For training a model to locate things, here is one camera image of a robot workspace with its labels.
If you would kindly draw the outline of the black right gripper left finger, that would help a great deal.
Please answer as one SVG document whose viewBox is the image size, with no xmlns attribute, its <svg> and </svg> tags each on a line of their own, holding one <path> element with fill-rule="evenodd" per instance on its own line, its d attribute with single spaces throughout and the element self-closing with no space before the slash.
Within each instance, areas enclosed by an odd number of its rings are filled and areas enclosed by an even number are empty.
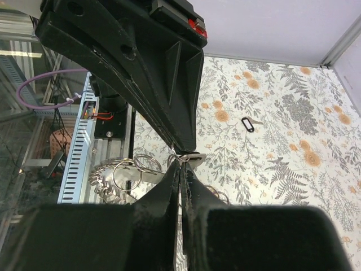
<svg viewBox="0 0 361 271">
<path fill-rule="evenodd" d="M 174 270 L 179 178 L 172 162 L 131 205 L 44 204 L 24 214 L 2 270 Z"/>
</svg>

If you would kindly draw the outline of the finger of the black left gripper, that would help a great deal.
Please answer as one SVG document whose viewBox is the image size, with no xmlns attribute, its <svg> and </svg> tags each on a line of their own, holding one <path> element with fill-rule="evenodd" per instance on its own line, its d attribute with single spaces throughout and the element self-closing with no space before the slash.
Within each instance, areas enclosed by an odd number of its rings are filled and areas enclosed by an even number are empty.
<svg viewBox="0 0 361 271">
<path fill-rule="evenodd" d="M 92 38 L 53 11 L 42 13 L 36 35 L 41 44 L 86 68 L 132 105 L 168 146 L 176 144 L 175 133 L 161 119 L 164 110 L 147 86 L 135 79 L 140 71 L 128 72 Z"/>
<path fill-rule="evenodd" d="M 82 30 L 154 95 L 176 148 L 196 148 L 196 45 L 149 14 L 149 1 L 57 1 L 56 14 Z"/>
</svg>

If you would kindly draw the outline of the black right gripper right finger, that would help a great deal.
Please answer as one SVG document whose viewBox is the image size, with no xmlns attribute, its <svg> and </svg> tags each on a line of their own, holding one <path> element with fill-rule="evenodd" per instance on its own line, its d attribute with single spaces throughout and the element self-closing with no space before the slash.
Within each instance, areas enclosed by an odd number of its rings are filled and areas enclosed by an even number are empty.
<svg viewBox="0 0 361 271">
<path fill-rule="evenodd" d="M 227 205 L 187 163 L 180 169 L 180 189 L 189 270 L 351 270 L 321 209 Z"/>
</svg>

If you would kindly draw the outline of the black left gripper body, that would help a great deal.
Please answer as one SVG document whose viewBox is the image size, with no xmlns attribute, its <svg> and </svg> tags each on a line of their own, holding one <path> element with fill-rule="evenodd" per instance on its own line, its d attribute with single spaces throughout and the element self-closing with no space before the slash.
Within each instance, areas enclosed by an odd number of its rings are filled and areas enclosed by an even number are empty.
<svg viewBox="0 0 361 271">
<path fill-rule="evenodd" d="M 196 148 L 204 19 L 188 1 L 42 1 L 36 36 L 132 105 L 168 146 Z"/>
</svg>

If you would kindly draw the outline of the large metal keyring disc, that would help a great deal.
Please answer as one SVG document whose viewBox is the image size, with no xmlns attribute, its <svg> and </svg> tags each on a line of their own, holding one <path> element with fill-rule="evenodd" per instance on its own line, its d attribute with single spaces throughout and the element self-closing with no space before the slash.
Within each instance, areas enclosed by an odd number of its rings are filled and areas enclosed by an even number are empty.
<svg viewBox="0 0 361 271">
<path fill-rule="evenodd" d="M 137 198 L 131 191 L 143 183 L 157 185 L 164 174 L 160 163 L 145 154 L 134 158 L 103 160 L 90 171 L 88 184 L 94 193 L 107 204 L 133 204 Z"/>
</svg>

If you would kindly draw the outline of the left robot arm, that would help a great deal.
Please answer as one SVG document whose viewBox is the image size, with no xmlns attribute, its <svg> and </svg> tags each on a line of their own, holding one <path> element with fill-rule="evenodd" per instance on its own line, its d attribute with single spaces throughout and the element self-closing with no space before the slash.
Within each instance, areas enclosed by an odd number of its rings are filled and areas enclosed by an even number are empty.
<svg viewBox="0 0 361 271">
<path fill-rule="evenodd" d="M 196 149 L 204 19 L 188 1 L 43 1 L 41 44 L 92 74 L 109 112 L 130 104 L 178 153 Z"/>
</svg>

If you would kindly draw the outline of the key with black white tag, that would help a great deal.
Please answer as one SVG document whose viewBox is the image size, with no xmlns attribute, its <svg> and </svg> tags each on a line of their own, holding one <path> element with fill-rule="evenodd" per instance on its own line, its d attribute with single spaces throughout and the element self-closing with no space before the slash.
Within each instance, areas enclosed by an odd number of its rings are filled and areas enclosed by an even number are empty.
<svg viewBox="0 0 361 271">
<path fill-rule="evenodd" d="M 255 125 L 263 125 L 263 122 L 258 120 L 253 120 L 251 117 L 243 117 L 241 119 L 241 122 L 243 123 L 246 130 L 250 133 L 255 132 Z"/>
</svg>

